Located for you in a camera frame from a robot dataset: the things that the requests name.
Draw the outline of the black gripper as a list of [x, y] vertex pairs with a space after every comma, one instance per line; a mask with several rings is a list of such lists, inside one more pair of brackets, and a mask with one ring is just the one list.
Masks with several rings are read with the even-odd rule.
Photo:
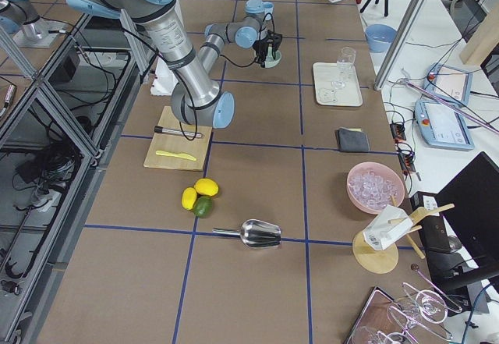
[[256, 61], [261, 68], [266, 67], [266, 54], [271, 48], [272, 59], [278, 59], [278, 50], [281, 45], [281, 34], [269, 31], [267, 36], [263, 39], [257, 40], [253, 43], [253, 50], [255, 52]]

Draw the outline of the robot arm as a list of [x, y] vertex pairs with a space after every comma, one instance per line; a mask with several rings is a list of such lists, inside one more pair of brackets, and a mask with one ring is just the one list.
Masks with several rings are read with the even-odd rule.
[[21, 48], [50, 48], [66, 23], [42, 18], [30, 0], [1, 0], [1, 27]]
[[199, 50], [193, 47], [175, 11], [176, 0], [66, 0], [67, 4], [92, 16], [118, 19], [127, 12], [131, 20], [148, 33], [178, 83], [172, 92], [171, 107], [184, 124], [227, 127], [235, 112], [235, 99], [209, 77], [212, 66], [225, 45], [235, 43], [255, 51], [255, 63], [264, 68], [280, 60], [282, 35], [270, 30], [274, 5], [249, 0], [245, 17], [239, 22], [207, 26], [206, 40]]

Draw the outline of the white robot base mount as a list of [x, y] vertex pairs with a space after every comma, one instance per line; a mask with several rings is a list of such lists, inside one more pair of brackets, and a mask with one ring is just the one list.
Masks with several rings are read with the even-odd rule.
[[167, 64], [161, 58], [158, 58], [150, 93], [153, 96], [171, 96], [177, 83], [178, 80]]

